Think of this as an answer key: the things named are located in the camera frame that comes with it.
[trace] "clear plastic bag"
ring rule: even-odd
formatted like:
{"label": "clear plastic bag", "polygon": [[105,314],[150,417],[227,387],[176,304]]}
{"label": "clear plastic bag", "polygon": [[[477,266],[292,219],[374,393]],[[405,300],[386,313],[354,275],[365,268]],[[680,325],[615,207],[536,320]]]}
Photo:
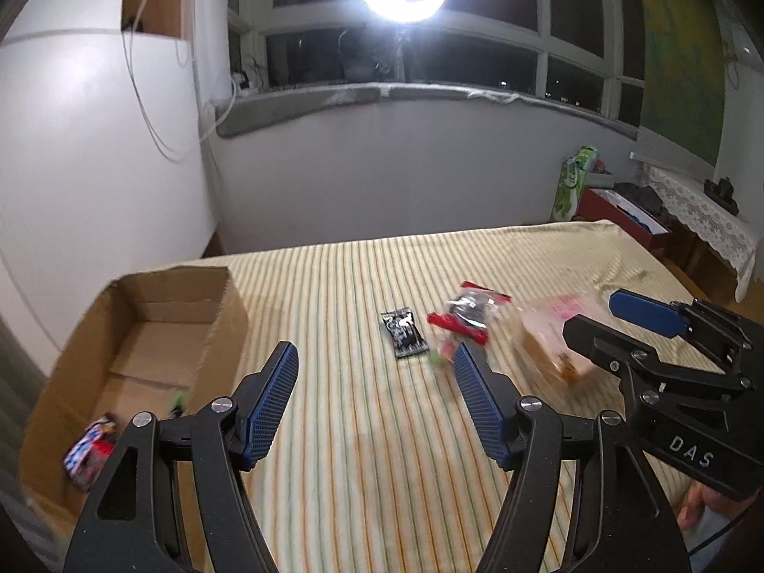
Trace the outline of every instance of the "clear plastic bag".
{"label": "clear plastic bag", "polygon": [[461,291],[446,303],[446,310],[430,312],[427,322],[454,334],[469,336],[479,344],[488,342],[488,321],[512,298],[472,282],[461,283]]}
{"label": "clear plastic bag", "polygon": [[591,293],[576,293],[515,304],[513,337],[522,363],[541,388],[551,388],[557,398],[587,390],[599,381],[599,369],[568,349],[562,328],[568,319],[584,315],[605,325],[616,321]]}

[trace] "window sill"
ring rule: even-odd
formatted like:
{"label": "window sill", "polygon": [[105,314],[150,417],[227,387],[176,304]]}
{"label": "window sill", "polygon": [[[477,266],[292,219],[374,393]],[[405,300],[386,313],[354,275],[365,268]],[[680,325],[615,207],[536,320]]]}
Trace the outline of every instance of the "window sill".
{"label": "window sill", "polygon": [[[609,120],[589,110],[540,99],[517,92],[495,91],[480,87],[444,84],[369,83],[298,87],[273,92],[251,92],[237,97],[228,117],[218,125],[218,135],[233,138],[272,125],[294,120],[340,105],[365,105],[381,101],[489,101],[497,105],[509,105],[522,101],[549,110],[565,112],[577,118],[597,123],[618,133],[637,139],[637,127]],[[227,106],[216,108],[217,118]]]}

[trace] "white wall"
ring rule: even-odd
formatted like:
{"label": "white wall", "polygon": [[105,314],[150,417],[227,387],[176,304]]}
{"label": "white wall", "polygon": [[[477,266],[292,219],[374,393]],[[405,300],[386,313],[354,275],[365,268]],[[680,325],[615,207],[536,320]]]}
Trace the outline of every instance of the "white wall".
{"label": "white wall", "polygon": [[30,0],[0,45],[0,315],[44,371],[104,284],[196,258],[214,229],[190,45],[134,43],[171,161],[141,116],[120,11],[121,0]]}
{"label": "white wall", "polygon": [[599,148],[633,176],[634,141],[517,101],[399,101],[215,139],[228,251],[540,223],[564,157]]}
{"label": "white wall", "polygon": [[228,60],[228,0],[194,0],[193,48],[199,105],[232,95]]}
{"label": "white wall", "polygon": [[[740,218],[764,237],[764,75],[737,65],[736,89],[727,78],[717,178],[728,177],[735,187]],[[731,69],[733,81],[737,81]],[[755,275],[764,279],[764,244],[756,254]]]}

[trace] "blue gripper pad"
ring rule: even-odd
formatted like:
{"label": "blue gripper pad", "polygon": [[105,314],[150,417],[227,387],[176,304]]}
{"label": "blue gripper pad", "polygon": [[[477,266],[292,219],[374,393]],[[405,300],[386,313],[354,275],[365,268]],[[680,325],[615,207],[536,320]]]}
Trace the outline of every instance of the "blue gripper pad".
{"label": "blue gripper pad", "polygon": [[241,428],[245,428],[246,433],[239,433],[242,442],[246,442],[242,456],[252,467],[265,458],[270,450],[281,416],[284,415],[284,409],[287,407],[286,404],[297,381],[298,370],[297,349],[293,344],[289,344],[286,350],[277,357],[275,363],[269,360],[263,371],[259,373],[267,377],[267,381],[249,419],[243,422]]}
{"label": "blue gripper pad", "polygon": [[666,338],[687,334],[687,323],[679,312],[663,302],[622,289],[610,296],[609,306],[616,317]]}
{"label": "blue gripper pad", "polygon": [[504,434],[504,416],[464,345],[454,355],[456,382],[465,398],[475,430],[488,457],[503,470],[509,470],[509,449]]}

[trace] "black cable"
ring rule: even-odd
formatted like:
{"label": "black cable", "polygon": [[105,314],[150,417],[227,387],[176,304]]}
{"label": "black cable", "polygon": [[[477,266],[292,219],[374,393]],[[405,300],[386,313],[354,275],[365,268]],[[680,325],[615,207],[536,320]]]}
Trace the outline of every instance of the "black cable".
{"label": "black cable", "polygon": [[740,515],[735,517],[731,522],[727,523],[727,526],[724,526],[721,530],[718,532],[715,532],[711,536],[709,536],[706,540],[704,540],[700,545],[695,545],[689,552],[687,552],[687,556],[690,558],[700,552],[702,549],[706,549],[708,545],[712,544],[716,539],[719,539],[721,536],[724,536],[727,534],[732,528],[734,528],[738,523],[740,523],[744,517],[746,517],[746,514],[748,511],[751,510],[751,507],[746,508]]}

